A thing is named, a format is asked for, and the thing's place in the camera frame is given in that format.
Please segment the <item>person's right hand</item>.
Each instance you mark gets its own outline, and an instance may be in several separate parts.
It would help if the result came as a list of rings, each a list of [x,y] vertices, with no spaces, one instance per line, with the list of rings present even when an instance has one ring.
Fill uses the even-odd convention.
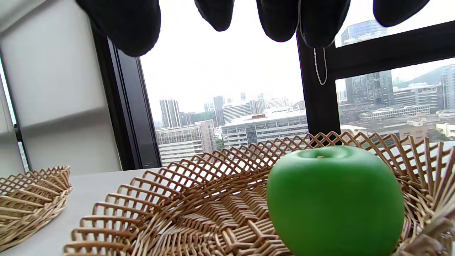
[[[125,54],[140,57],[156,44],[161,28],[157,0],[78,0],[94,27]],[[233,0],[195,0],[200,16],[215,31],[232,22]],[[427,0],[375,0],[373,15],[383,27],[396,26],[414,16]],[[287,42],[298,31],[310,48],[325,48],[340,31],[349,0],[257,0],[264,33],[275,42]]]

